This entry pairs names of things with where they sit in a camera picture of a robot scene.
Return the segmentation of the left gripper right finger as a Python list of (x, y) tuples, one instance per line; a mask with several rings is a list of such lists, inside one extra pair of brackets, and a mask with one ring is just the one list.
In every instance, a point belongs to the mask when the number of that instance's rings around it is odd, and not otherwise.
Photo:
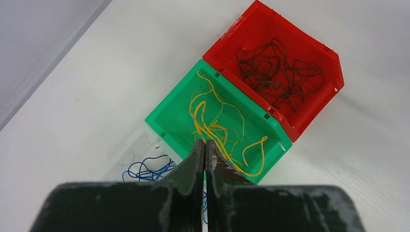
[(207, 219), (211, 232), (363, 232), (355, 205), (332, 185), (258, 186), (205, 145)]

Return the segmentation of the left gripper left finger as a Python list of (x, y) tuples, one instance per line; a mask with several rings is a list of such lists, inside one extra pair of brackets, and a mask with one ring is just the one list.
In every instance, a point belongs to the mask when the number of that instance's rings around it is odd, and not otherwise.
[(200, 232), (205, 144), (155, 182), (71, 182), (46, 198), (33, 232)]

